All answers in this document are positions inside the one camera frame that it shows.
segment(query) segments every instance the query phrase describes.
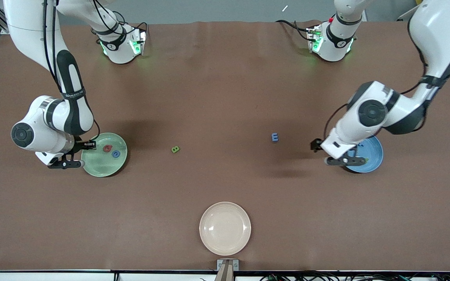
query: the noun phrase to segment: round black joint cap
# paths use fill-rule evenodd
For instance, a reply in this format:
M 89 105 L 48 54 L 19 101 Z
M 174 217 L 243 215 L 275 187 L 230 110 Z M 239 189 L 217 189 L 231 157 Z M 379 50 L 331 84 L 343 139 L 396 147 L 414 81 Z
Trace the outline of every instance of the round black joint cap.
M 34 140 L 34 131 L 26 123 L 17 123 L 11 129 L 11 139 L 22 148 L 26 148 Z
M 366 127 L 379 125 L 385 116 L 386 110 L 379 101 L 364 101 L 359 107 L 359 121 Z

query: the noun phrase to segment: green plate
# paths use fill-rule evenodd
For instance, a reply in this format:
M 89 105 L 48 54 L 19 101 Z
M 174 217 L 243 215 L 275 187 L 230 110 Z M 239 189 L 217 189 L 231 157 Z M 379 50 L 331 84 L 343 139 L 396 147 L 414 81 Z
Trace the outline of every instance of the green plate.
M 111 151 L 105 152 L 104 146 L 112 146 Z M 120 156 L 114 158 L 114 151 L 119 151 Z M 84 160 L 84 170 L 92 176 L 110 176 L 124 165 L 128 147 L 125 140 L 114 133 L 101 133 L 96 139 L 96 149 L 82 151 L 81 159 Z

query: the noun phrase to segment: brown table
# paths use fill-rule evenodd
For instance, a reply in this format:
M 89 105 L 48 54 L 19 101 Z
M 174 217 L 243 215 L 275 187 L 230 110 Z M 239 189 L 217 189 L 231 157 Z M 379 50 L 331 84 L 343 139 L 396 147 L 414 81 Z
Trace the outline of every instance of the brown table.
M 154 25 L 146 56 L 126 65 L 104 57 L 89 27 L 62 33 L 102 131 L 126 140 L 129 159 L 94 178 L 17 148 L 11 126 L 34 98 L 59 94 L 3 36 L 0 269 L 214 268 L 198 223 L 232 201 L 252 221 L 234 255 L 243 270 L 450 270 L 450 80 L 421 131 L 379 134 L 373 173 L 327 167 L 309 150 L 363 82 L 416 83 L 405 23 L 363 23 L 336 63 L 280 23 Z

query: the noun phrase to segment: beige plate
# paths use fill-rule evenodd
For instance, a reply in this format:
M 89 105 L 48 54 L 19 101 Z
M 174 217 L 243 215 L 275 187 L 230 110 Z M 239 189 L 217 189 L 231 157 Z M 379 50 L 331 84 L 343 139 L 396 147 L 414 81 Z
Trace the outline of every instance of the beige plate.
M 251 236 L 251 221 L 241 206 L 220 202 L 207 208 L 200 218 L 199 232 L 206 248 L 220 256 L 236 254 Z

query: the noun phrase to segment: plate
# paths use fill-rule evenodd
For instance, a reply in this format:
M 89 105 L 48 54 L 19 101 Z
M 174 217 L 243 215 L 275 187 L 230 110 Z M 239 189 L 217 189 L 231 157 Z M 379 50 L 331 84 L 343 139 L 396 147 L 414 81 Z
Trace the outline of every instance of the plate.
M 353 157 L 354 155 L 354 151 L 348 152 L 348 156 Z M 357 156 L 366 158 L 367 162 L 361 166 L 346 166 L 346 168 L 357 173 L 372 172 L 378 169 L 383 162 L 383 146 L 377 137 L 368 137 L 357 145 Z
M 237 254 L 250 240 L 250 217 L 237 204 L 216 203 L 200 218 L 199 232 L 202 243 L 214 254 Z
M 125 164 L 128 147 L 125 140 L 114 133 L 101 133 L 96 141 L 96 149 L 82 151 L 81 159 L 84 160 L 84 170 L 92 176 L 110 176 L 117 172 Z M 104 151 L 104 146 L 112 146 L 109 152 Z M 120 155 L 115 158 L 114 151 Z

